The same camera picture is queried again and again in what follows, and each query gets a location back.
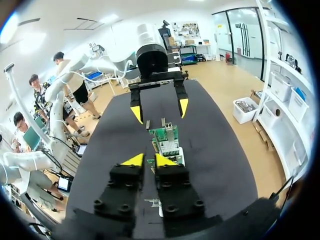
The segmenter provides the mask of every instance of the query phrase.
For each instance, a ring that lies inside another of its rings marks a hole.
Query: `ceiling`
[[[9,43],[0,45],[0,69],[4,69],[11,62],[15,63],[15,81],[20,94],[25,95],[30,91],[29,77],[32,74],[40,75],[54,67],[52,57],[56,52],[72,49],[83,43],[85,38],[107,27],[106,24],[96,23],[91,26],[92,29],[97,27],[94,30],[64,30],[73,29],[83,22],[77,18],[98,22],[105,16],[117,14],[118,19],[123,20],[153,11],[177,8],[204,9],[209,13],[210,10],[214,11],[214,7],[236,1],[161,0],[155,4],[155,1],[152,0],[90,0],[81,2],[78,0],[33,0],[16,11],[19,23],[24,22],[24,24],[17,28]],[[38,50],[22,54],[19,41],[25,39],[28,33],[43,33],[45,38]],[[11,90],[2,70],[0,81],[0,98],[2,98],[3,104],[9,99]]]

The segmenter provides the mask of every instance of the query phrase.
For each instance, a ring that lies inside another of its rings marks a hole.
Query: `circuit board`
[[[174,162],[176,164],[184,164],[182,155],[177,155],[177,156],[172,156],[172,157],[169,156],[169,157],[167,157],[167,159],[171,160],[172,162]],[[155,160],[152,158],[152,159],[147,159],[146,161],[148,164],[151,165],[151,171],[153,173],[155,173]]]
[[[177,126],[166,123],[164,127],[151,129],[149,133],[154,136],[152,145],[154,150],[162,153],[164,157],[179,154],[179,135]]]

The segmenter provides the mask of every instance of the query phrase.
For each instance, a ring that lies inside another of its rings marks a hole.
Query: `workbench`
[[[255,178],[247,157],[226,118],[205,89],[195,80],[184,81],[189,97],[186,115],[180,118],[172,83],[142,90],[144,122],[150,129],[161,127],[161,118],[177,125],[190,181],[205,204],[207,217],[221,215],[226,220],[258,198]],[[115,96],[104,111],[82,156],[75,175],[66,218],[79,208],[94,212],[94,200],[104,191],[109,171],[137,154],[145,160],[154,156],[152,136],[130,110],[130,94]],[[134,238],[164,236],[155,176],[145,163],[143,192],[137,202]]]

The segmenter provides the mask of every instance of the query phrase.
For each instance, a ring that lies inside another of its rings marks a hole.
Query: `red fire extinguisher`
[[[225,62],[227,62],[229,58],[230,58],[230,54],[226,52],[225,53]]]

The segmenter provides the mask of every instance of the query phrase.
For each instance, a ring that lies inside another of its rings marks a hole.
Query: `screw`
[[[108,187],[111,187],[113,185],[115,185],[115,181],[114,180],[109,180],[108,181]]]
[[[197,200],[193,205],[197,208],[202,208],[204,206],[204,202],[202,200]]]
[[[101,209],[102,206],[104,205],[104,203],[100,199],[94,200],[93,204],[94,204],[94,207],[97,209]]]
[[[128,181],[128,182],[125,183],[125,186],[126,186],[127,188],[131,188],[133,185],[134,185],[134,184],[133,184],[132,182],[130,182],[130,181]]]
[[[130,206],[128,204],[122,204],[122,206],[120,206],[118,208],[118,211],[121,213],[128,213],[131,211]]]
[[[190,185],[191,185],[191,183],[190,183],[190,181],[189,181],[189,180],[186,180],[186,181],[184,181],[183,185],[184,185],[185,187],[187,187],[187,186],[190,186]]]
[[[176,205],[169,205],[165,208],[165,211],[167,213],[175,213],[179,210],[179,208]]]
[[[172,186],[172,184],[171,184],[171,182],[164,182],[164,183],[162,183],[162,185],[161,185],[163,188],[170,188],[171,186]]]

